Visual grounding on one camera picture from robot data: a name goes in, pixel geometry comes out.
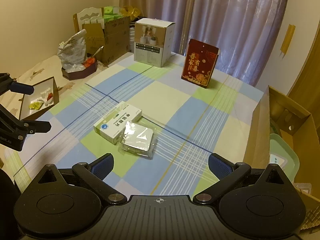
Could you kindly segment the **green cushioned lid case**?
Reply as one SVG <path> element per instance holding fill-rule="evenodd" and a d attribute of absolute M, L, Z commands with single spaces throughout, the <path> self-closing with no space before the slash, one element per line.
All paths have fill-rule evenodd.
<path fill-rule="evenodd" d="M 276 133 L 270 134 L 269 163 L 279 165 L 291 182 L 299 170 L 299 158 L 294 150 Z"/>

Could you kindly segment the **open brown candy box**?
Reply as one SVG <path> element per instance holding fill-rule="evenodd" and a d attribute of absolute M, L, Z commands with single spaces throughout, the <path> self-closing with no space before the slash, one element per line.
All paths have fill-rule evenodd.
<path fill-rule="evenodd" d="M 33 88 L 33 94 L 25 94 L 22 98 L 20 120 L 36 120 L 59 102 L 59 92 L 54 77 L 36 83 Z"/>

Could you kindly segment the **green white medicine box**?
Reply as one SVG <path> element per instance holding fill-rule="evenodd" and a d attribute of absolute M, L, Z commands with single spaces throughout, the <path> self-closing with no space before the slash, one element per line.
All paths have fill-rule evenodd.
<path fill-rule="evenodd" d="M 138 121 L 142 117 L 142 110 L 121 101 L 94 125 L 94 131 L 108 142 L 115 145 L 128 121 Z"/>

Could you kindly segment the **clear wrapped silver card pack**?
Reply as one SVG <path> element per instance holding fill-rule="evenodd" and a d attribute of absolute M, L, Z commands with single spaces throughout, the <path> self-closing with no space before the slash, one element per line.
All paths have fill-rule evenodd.
<path fill-rule="evenodd" d="M 156 135 L 153 129 L 128 121 L 121 133 L 119 143 L 120 149 L 125 152 L 152 159 Z"/>

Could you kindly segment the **dark snack tray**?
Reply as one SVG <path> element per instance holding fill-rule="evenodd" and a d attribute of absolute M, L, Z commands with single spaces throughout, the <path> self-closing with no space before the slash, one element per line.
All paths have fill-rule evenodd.
<path fill-rule="evenodd" d="M 89 57 L 82 64 L 74 64 L 71 68 L 65 70 L 61 68 L 62 76 L 67 80 L 84 79 L 97 71 L 96 57 Z"/>

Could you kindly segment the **silver crumpled bag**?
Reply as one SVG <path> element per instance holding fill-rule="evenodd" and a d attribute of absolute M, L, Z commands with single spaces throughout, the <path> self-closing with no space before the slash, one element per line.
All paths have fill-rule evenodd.
<path fill-rule="evenodd" d="M 74 64 L 82 64 L 86 59 L 86 29 L 74 34 L 67 41 L 58 46 L 57 55 L 63 69 L 67 70 Z"/>

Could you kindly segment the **large brown cardboard box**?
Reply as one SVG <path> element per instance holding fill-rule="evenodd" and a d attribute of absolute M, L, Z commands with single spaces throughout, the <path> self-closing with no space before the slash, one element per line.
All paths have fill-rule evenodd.
<path fill-rule="evenodd" d="M 279 165 L 306 205 L 302 228 L 319 228 L 319 138 L 310 112 L 268 87 L 252 114 L 244 162 Z"/>

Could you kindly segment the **checkered tablecloth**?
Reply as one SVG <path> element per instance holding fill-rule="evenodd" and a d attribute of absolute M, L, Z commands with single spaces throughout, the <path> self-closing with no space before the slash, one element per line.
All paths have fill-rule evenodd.
<path fill-rule="evenodd" d="M 40 116 L 52 127 L 29 135 L 21 152 L 2 146 L 4 169 L 24 190 L 45 164 L 70 168 L 110 153 L 114 167 L 105 182 L 127 196 L 193 196 L 213 185 L 209 155 L 242 161 L 262 92 L 219 70 L 208 88 L 199 87 L 181 79 L 183 64 L 184 57 L 173 54 L 157 68 L 128 53 L 83 80 L 67 81 L 57 57 L 41 62 L 22 81 L 55 77 L 59 102 Z M 111 143 L 95 130 L 121 102 L 140 110 L 136 124 L 145 127 L 151 153 L 127 151 L 122 141 Z"/>

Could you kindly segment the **brown storage carton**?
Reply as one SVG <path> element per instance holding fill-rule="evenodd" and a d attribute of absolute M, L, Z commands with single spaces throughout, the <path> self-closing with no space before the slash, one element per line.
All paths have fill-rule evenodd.
<path fill-rule="evenodd" d="M 119 7 L 85 8 L 73 15 L 76 32 L 86 30 L 86 52 L 94 54 L 104 65 L 109 65 L 129 52 L 130 18 L 120 13 Z"/>

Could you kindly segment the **red gift box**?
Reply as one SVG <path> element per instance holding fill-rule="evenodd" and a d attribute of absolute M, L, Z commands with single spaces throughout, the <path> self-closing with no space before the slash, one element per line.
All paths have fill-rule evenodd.
<path fill-rule="evenodd" d="M 215 46 L 190 39 L 181 79 L 207 88 L 219 53 L 219 48 Z"/>

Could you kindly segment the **white product box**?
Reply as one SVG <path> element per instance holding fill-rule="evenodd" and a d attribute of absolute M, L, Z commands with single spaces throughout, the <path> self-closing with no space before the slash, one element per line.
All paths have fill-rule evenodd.
<path fill-rule="evenodd" d="M 171 57 L 175 23 L 142 18 L 135 23 L 134 60 L 163 67 Z"/>

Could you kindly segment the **purple curtain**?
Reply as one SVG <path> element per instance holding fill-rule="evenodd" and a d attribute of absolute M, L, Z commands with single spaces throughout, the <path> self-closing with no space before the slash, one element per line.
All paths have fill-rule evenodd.
<path fill-rule="evenodd" d="M 255 86 L 267 64 L 287 0 L 120 0 L 143 16 L 175 23 L 174 52 L 191 39 L 220 50 L 217 69 Z"/>

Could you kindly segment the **yellow wall hook strip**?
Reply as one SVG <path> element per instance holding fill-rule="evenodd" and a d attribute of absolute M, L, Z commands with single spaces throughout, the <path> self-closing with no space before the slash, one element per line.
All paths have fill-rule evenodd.
<path fill-rule="evenodd" d="M 296 29 L 295 25 L 289 24 L 280 48 L 280 54 L 282 58 L 284 58 L 284 56 L 287 54 L 293 35 L 295 33 L 295 29 Z"/>

